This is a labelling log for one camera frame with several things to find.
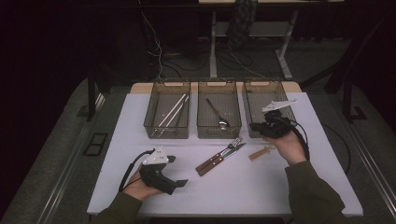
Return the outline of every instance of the wooden strip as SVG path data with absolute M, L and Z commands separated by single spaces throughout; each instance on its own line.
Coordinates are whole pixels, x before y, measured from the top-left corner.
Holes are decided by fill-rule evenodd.
M 243 82 L 236 82 L 238 92 L 242 92 Z M 300 86 L 296 82 L 282 82 L 285 92 L 302 92 Z M 152 83 L 135 83 L 131 88 L 131 93 L 151 93 Z M 198 92 L 198 82 L 191 83 L 191 93 Z
M 248 158 L 253 161 L 256 160 L 257 158 L 259 158 L 260 156 L 264 155 L 265 153 L 269 152 L 270 148 L 269 147 L 264 147 L 263 149 L 251 154 L 248 156 Z

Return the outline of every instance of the hand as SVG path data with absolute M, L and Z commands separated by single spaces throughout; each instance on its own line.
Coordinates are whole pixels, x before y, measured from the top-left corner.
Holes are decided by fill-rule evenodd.
M 281 138 L 274 139 L 264 137 L 263 140 L 275 145 L 279 154 L 288 162 L 289 165 L 306 161 L 303 147 L 301 146 L 297 135 L 292 131 Z
M 140 173 L 139 173 L 141 167 L 142 164 L 140 164 L 137 171 L 131 176 L 131 179 L 129 180 L 127 187 L 122 192 L 129 194 L 132 197 L 143 202 L 148 197 L 163 192 L 158 189 L 155 189 L 154 187 L 149 187 L 145 184 L 145 182 L 143 182 L 143 180 L 140 178 Z

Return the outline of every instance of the cable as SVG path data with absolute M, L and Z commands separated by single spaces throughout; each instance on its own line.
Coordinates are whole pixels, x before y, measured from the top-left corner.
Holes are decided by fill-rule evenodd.
M 141 179 L 141 177 L 139 177 L 139 178 L 137 178 L 136 180 L 134 180 L 134 181 L 130 182 L 130 183 L 129 183 L 129 184 L 127 184 L 127 185 L 125 185 L 125 187 L 124 187 L 122 190 L 125 190 L 125 189 L 126 189 L 126 187 L 128 187 L 128 186 L 132 185 L 134 182 L 138 181 L 139 179 Z
M 201 47 L 198 46 L 197 48 L 197 54 L 203 54 L 203 53 L 208 53 L 209 52 L 210 47 Z M 163 60 L 174 60 L 174 59 L 182 59 L 182 58 L 190 58 L 190 55 L 186 55 L 185 53 L 182 52 L 173 52 L 173 53 L 164 53 L 163 54 Z
M 227 49 L 217 50 L 217 52 L 216 52 L 217 55 L 219 55 L 220 57 L 223 57 L 223 56 L 221 56 L 221 54 L 218 54 L 218 52 L 222 52 L 222 51 L 229 52 Z M 241 54 L 243 54 L 243 55 L 247 58 L 247 60 L 248 60 L 248 63 L 242 63 L 241 60 L 239 60 L 239 61 L 241 62 L 242 65 L 244 65 L 244 66 L 251 66 L 251 65 L 253 64 L 253 60 L 251 59 L 250 56 L 248 56 L 248 54 L 246 54 L 244 51 L 238 51 L 238 52 L 240 52 Z M 231 58 L 231 59 L 227 59 L 227 58 L 225 58 L 225 57 L 223 57 L 223 58 L 224 58 L 224 60 L 226 60 L 226 61 L 228 61 L 228 62 L 230 62 L 230 63 L 235 63 L 235 64 L 238 64 L 238 65 L 240 64 L 239 62 L 236 62 L 234 58 Z
M 310 41 L 310 42 L 309 42 L 309 45 L 306 46 L 306 47 L 304 47 L 303 50 L 301 50 L 301 53 L 299 53 L 297 56 L 295 56 L 295 57 L 294 57 L 293 59 L 291 59 L 291 60 L 287 60 L 287 61 L 286 61 L 286 58 L 283 58 L 283 62 L 286 61 L 287 67 L 290 67 L 292 64 L 294 64 L 294 63 L 297 61 L 297 59 L 299 59 L 302 55 L 304 55 L 304 53 L 306 52 L 306 50 L 309 49 L 309 48 L 311 48 L 312 45 L 313 45 L 314 43 L 315 43 L 315 42 Z M 294 43 L 293 43 L 293 42 L 290 42 L 290 43 L 289 43 L 289 46 L 288 46 L 288 50 L 292 49 L 292 48 L 294 47 L 293 45 L 294 45 Z M 233 54 L 232 54 L 232 56 L 236 59 L 237 62 L 239 62 L 238 64 L 240 64 L 240 65 L 242 66 L 242 69 L 232 68 L 232 67 L 230 67 L 230 66 L 224 64 L 221 60 L 219 60 L 219 61 L 220 61 L 224 66 L 226 66 L 226 67 L 228 67 L 228 68 L 230 68 L 230 69 L 233 69 L 233 70 L 243 70 L 243 69 L 246 69 L 246 66 L 248 66 L 248 65 L 246 65 L 246 64 L 241 64 L 240 61 L 239 61 Z M 273 74 L 274 72 L 271 72 L 270 70 L 273 69 L 274 66 L 279 65 L 279 62 L 276 61 L 276 63 L 271 63 L 271 64 L 268 64 L 268 65 L 269 65 L 269 66 L 268 66 L 267 69 L 266 69 L 267 73 L 268 73 L 268 74 Z M 255 74 L 255 75 L 258 75 L 258 76 L 263 77 L 263 75 L 258 74 L 258 73 L 255 73 L 255 72 L 253 72 L 253 71 L 251 71 L 251 70 L 249 70 L 249 69 L 246 69 L 246 70 L 249 71 L 250 73 L 253 73 L 253 74 Z
M 229 51 L 229 53 L 236 59 L 237 62 L 239 62 L 239 60 L 235 57 L 235 55 L 233 55 L 233 53 L 232 53 L 231 51 Z M 245 68 L 245 70 L 247 70 L 249 73 L 252 73 L 252 74 L 257 75 L 257 76 L 259 76 L 259 77 L 265 77 L 265 76 L 263 76 L 263 75 L 261 75 L 261 74 L 259 74 L 259 73 L 253 72 L 253 71 L 251 71 L 250 69 L 246 68 L 241 62 L 239 62 L 239 64 L 241 64 L 241 66 L 242 66 L 243 68 Z
M 123 177 L 122 180 L 121 180 L 121 183 L 120 183 L 120 186 L 119 186 L 119 192 L 121 192 L 121 191 L 124 189 L 124 185 L 125 185 L 126 179 L 128 178 L 128 176 L 129 176 L 129 174 L 131 173 L 131 171 L 134 169 L 134 164 L 135 164 L 142 156 L 144 156 L 144 155 L 146 155 L 146 154 L 151 154 L 151 153 L 153 153 L 154 151 L 155 151 L 155 148 L 152 149 L 152 150 L 150 150 L 150 151 L 145 151 L 145 152 L 140 153 L 140 155 L 138 155 L 138 156 L 136 157 L 136 159 L 134 159 L 134 161 L 133 161 L 131 164 L 129 164 L 129 167 L 128 167 L 128 169 L 126 170 L 125 175 L 124 175 L 124 177 Z
M 208 59 L 209 59 L 209 55 L 205 58 L 205 61 L 204 61 L 204 63 L 201 66 L 199 66 L 197 68 L 190 68 L 190 69 L 184 68 L 184 67 L 182 67 L 182 66 L 180 66 L 180 65 L 178 65 L 176 63 L 172 63 L 172 62 L 169 62 L 169 61 L 165 61 L 165 62 L 166 63 L 171 63 L 172 65 L 180 68 L 181 70 L 188 71 L 188 72 L 193 72 L 193 71 L 199 71 L 199 70 L 203 69 L 205 67 L 205 64 L 206 64 Z
M 163 66 L 171 68 L 172 70 L 174 70 L 177 73 L 178 77 L 182 78 L 181 74 L 176 70 L 176 68 L 169 66 L 168 64 L 163 64 Z
M 216 53 L 216 60 L 219 61 L 224 67 L 227 67 L 229 69 L 232 69 L 234 71 L 241 71 L 244 70 L 243 67 L 238 66 L 237 68 L 231 67 L 227 63 L 225 63 L 223 60 L 226 60 L 221 54 Z
M 161 63 L 161 57 L 162 57 L 162 54 L 163 54 L 163 49 L 161 48 L 161 42 L 158 39 L 157 33 L 155 32 L 154 28 L 152 28 L 151 23 L 149 23 L 149 20 L 146 18 L 145 14 L 143 12 L 141 12 L 141 14 L 142 14 L 143 18 L 145 19 L 146 23 L 148 24 L 149 28 L 151 29 L 152 33 L 154 33 L 154 41 L 157 44 L 157 48 L 155 50 L 158 49 L 160 51 L 158 53 L 158 55 L 155 55 L 154 53 L 149 52 L 149 51 L 148 51 L 148 53 L 153 55 L 153 56 L 158 57 L 158 65 L 160 66 L 160 72 L 158 73 L 158 78 L 161 78 L 161 72 L 163 71 L 163 65 Z
M 334 130 L 333 128 L 331 128 L 330 126 L 324 124 L 324 123 L 320 123 L 322 126 L 326 127 L 327 129 L 331 130 L 333 133 L 335 133 L 340 139 L 341 141 L 343 141 L 344 145 L 346 146 L 346 153 L 347 153 L 347 164 L 346 164 L 346 169 L 344 171 L 344 173 L 347 175 L 349 173 L 349 169 L 350 169 L 350 165 L 352 162 L 352 156 L 350 153 L 350 148 L 347 145 L 347 141 L 341 136 L 341 134 L 339 134 L 336 130 Z
M 300 134 L 300 132 L 293 125 L 287 123 L 285 120 L 280 119 L 280 118 L 276 118 L 276 117 L 271 117 L 271 119 L 277 119 L 279 121 L 282 121 L 283 123 L 285 123 L 287 126 L 289 126 L 291 128 L 291 130 L 296 134 L 297 138 L 299 139 L 301 146 L 303 147 L 305 158 L 308 161 L 310 161 L 308 137 L 306 135 L 306 132 L 305 132 L 303 126 L 301 126 L 299 123 L 297 123 L 297 121 L 289 119 L 290 121 L 293 121 L 294 123 L 296 123 L 298 126 L 300 126 L 303 129 L 303 132 L 305 134 L 305 139 L 306 140 L 303 139 L 303 136 Z
M 308 136 L 306 135 L 306 131 L 305 131 L 305 129 L 303 128 L 303 126 L 301 126 L 301 124 L 297 123 L 297 121 L 295 121 L 295 120 L 292 120 L 292 119 L 291 119 L 290 121 L 292 121 L 292 122 L 294 122 L 295 124 L 297 124 L 297 125 L 303 130 L 304 135 L 305 135 L 305 142 L 306 142 L 306 144 L 308 145 Z

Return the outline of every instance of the white table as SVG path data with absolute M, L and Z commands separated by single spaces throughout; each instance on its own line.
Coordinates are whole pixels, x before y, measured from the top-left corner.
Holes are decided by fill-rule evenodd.
M 306 93 L 289 92 L 295 118 L 305 128 L 311 161 L 319 176 L 343 199 L 346 216 L 362 216 L 361 204 L 350 186 L 332 147 L 320 126 Z M 230 139 L 198 139 L 196 128 L 197 94 L 191 94 L 190 137 L 186 140 L 149 139 L 143 120 L 149 104 L 148 93 L 128 94 L 106 159 L 96 183 L 88 213 L 95 215 L 107 208 L 117 194 L 128 165 L 143 151 L 163 146 L 177 157 L 163 174 L 170 179 L 189 179 L 173 195 L 156 195 L 146 200 L 140 217 L 282 217 L 290 215 L 287 163 L 276 150 L 250 161 L 248 155 L 263 148 L 261 139 L 248 137 L 248 126 L 239 94 L 242 129 L 246 146 L 218 167 L 200 177 L 195 167 L 223 149 Z

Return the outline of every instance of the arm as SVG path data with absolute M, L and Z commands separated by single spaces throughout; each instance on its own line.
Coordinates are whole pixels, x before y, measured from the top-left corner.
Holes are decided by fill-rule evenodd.
M 289 164 L 286 174 L 290 210 L 297 224 L 348 223 L 342 213 L 345 206 L 340 196 L 318 177 L 312 164 L 306 160 L 304 150 L 293 132 L 282 138 L 264 140 L 274 144 Z
M 134 223 L 136 214 L 148 197 L 162 193 L 158 189 L 148 187 L 140 179 L 139 169 L 132 175 L 128 185 L 119 192 L 111 205 L 100 212 L 91 224 L 127 224 Z

